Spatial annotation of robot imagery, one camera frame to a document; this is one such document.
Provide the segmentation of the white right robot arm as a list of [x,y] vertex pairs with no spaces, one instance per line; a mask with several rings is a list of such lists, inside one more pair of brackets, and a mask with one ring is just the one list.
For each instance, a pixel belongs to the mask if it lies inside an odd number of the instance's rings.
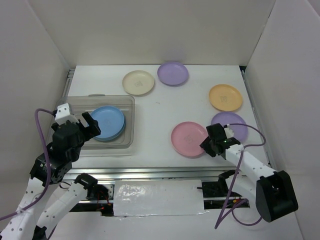
[[225,209],[232,193],[241,195],[240,202],[255,208],[260,218],[268,223],[298,210],[299,205],[290,175],[277,171],[247,151],[251,144],[243,145],[234,137],[232,124],[215,123],[206,127],[207,138],[200,147],[211,157],[220,156],[235,165],[218,176],[218,191],[226,196]]

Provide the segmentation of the orange plate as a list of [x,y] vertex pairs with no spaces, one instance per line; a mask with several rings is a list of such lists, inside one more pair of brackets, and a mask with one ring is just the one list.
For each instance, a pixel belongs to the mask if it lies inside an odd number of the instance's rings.
[[233,112],[238,110],[243,104],[241,93],[228,84],[217,84],[208,93],[209,102],[217,110],[223,112]]

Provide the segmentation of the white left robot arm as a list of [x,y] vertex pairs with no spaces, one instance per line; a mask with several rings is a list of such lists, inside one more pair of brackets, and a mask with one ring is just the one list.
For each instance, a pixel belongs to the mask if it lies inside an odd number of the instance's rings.
[[79,201],[108,195],[108,189],[100,185],[96,178],[82,173],[58,200],[46,207],[51,195],[72,168],[72,163],[79,159],[84,143],[100,135],[101,130],[98,122],[88,112],[82,114],[87,123],[84,126],[71,113],[66,115],[65,120],[60,120],[60,112],[56,110],[51,112],[55,117],[55,123],[51,126],[54,131],[52,142],[46,144],[39,122],[39,112],[40,108],[35,111],[34,118],[43,154],[34,162],[17,210],[1,217],[1,220],[9,220],[0,232],[2,240],[48,240],[60,220]]

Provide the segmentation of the aluminium rail frame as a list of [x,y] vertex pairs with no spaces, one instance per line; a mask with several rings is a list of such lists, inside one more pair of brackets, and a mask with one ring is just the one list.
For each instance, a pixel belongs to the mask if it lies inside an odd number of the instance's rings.
[[208,126],[218,112],[209,101],[209,92],[218,84],[235,87],[243,103],[237,111],[248,125],[248,151],[264,164],[269,163],[247,93],[237,65],[188,65],[189,79],[182,86],[155,81],[145,96],[135,98],[133,142],[126,149],[82,150],[78,161],[67,173],[67,180],[81,173],[97,179],[164,179],[178,177],[214,177],[234,166],[223,158],[206,154],[197,158],[182,156],[171,143],[173,128],[182,122]]

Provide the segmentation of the pink plate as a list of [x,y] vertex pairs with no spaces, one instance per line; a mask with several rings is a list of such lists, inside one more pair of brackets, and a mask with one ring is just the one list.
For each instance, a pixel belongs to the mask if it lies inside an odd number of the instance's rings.
[[182,156],[197,158],[204,153],[200,144],[208,137],[207,130],[193,121],[185,121],[176,125],[171,132],[173,148]]

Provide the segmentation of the purple plate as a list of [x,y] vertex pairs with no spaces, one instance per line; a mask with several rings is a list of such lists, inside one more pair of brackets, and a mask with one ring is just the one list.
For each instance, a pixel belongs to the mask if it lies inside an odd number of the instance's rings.
[[180,62],[168,61],[159,66],[157,76],[165,85],[180,86],[188,81],[189,71]]
[[234,112],[220,112],[217,113],[212,119],[211,124],[221,124],[222,126],[228,125],[228,124],[240,124],[240,125],[231,125],[230,129],[234,133],[234,137],[239,140],[240,142],[243,142],[248,137],[248,128],[244,126],[243,124],[246,124],[244,119],[240,117],[238,114]]

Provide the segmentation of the clear plastic bin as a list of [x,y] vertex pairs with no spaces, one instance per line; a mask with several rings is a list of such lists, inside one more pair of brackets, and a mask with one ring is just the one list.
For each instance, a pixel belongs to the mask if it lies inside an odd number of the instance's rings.
[[87,127],[82,113],[98,121],[101,135],[85,142],[82,151],[114,152],[127,149],[134,140],[135,99],[129,95],[69,96],[57,106],[69,104],[71,112]]

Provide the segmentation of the blue plate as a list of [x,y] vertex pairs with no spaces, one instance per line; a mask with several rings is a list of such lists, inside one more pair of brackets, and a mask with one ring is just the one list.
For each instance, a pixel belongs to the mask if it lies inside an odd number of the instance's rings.
[[98,122],[101,134],[94,139],[101,142],[111,141],[117,138],[125,129],[126,119],[123,112],[111,105],[95,109],[90,116]]

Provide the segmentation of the cream plate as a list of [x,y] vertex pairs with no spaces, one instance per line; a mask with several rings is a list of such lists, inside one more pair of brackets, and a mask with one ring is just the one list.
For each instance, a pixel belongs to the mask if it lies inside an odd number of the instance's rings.
[[155,78],[147,71],[134,70],[122,79],[122,87],[126,93],[134,96],[148,94],[155,85]]

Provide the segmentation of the white cover panel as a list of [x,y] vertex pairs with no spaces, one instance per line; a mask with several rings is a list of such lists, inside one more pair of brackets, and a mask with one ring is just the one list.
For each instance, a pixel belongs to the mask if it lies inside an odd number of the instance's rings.
[[205,212],[200,180],[117,181],[113,213],[117,217],[192,216]]

